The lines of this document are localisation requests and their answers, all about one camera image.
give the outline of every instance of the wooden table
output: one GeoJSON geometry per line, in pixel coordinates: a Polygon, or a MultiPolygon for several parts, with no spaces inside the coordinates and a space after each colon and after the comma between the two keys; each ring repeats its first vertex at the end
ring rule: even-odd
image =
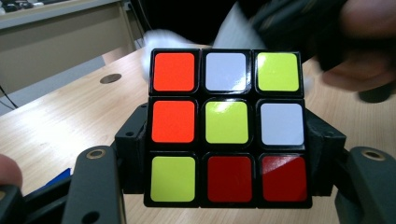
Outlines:
{"type": "MultiPolygon", "coordinates": [[[[28,105],[0,117],[0,153],[20,165],[27,194],[42,187],[78,154],[110,145],[115,133],[148,99],[142,78],[142,50],[131,53],[28,105]],[[101,78],[121,74],[119,81],[101,78]]],[[[321,83],[315,62],[304,64],[304,75],[314,79],[305,96],[306,107],[347,136],[346,148],[375,147],[396,157],[396,99],[369,105],[356,94],[321,83]]],[[[142,195],[125,195],[128,223],[338,223],[332,197],[314,197],[311,209],[183,209],[147,208],[142,195]]]]}

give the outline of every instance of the rubik's cube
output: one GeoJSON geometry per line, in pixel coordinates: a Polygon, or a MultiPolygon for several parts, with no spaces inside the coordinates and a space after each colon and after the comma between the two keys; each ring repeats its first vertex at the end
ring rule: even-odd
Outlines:
{"type": "Polygon", "coordinates": [[[155,49],[144,204],[309,208],[298,52],[155,49]]]}

